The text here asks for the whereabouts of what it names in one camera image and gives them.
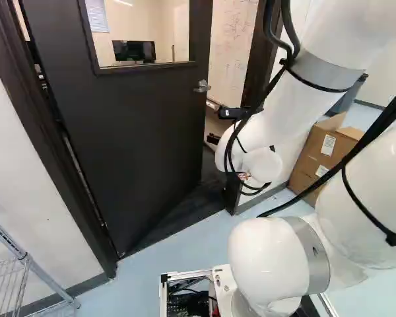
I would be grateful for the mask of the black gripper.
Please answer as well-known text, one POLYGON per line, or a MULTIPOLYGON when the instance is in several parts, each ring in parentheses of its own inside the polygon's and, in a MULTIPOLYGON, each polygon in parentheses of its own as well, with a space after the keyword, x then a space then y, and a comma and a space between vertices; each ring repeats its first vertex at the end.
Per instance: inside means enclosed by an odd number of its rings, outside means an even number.
POLYGON ((229 108, 220 106, 217 110, 217 116, 221 120, 241 120, 247 116, 248 108, 229 108))

